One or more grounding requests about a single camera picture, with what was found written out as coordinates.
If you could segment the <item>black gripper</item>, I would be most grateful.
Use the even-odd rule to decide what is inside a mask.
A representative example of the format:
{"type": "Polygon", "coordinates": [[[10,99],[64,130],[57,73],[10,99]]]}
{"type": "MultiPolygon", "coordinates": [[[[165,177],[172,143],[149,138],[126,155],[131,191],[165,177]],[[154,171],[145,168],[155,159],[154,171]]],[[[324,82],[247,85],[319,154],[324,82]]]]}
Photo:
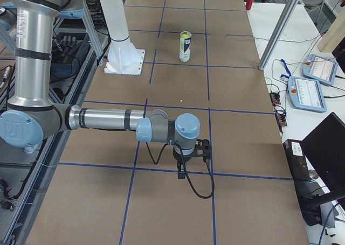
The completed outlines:
{"type": "Polygon", "coordinates": [[[197,139],[196,144],[191,149],[180,149],[178,144],[174,145],[173,156],[179,164],[188,162],[191,158],[202,157],[203,162],[209,163],[211,160],[211,145],[208,139],[197,139]]]}

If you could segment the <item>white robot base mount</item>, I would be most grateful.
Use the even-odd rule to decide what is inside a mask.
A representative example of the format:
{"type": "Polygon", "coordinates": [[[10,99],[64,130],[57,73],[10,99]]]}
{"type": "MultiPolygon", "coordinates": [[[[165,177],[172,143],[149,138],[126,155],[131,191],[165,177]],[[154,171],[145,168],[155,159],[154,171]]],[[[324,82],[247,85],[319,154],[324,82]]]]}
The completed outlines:
{"type": "Polygon", "coordinates": [[[136,49],[130,40],[123,0],[100,0],[111,44],[105,73],[140,75],[145,50],[136,49]]]}

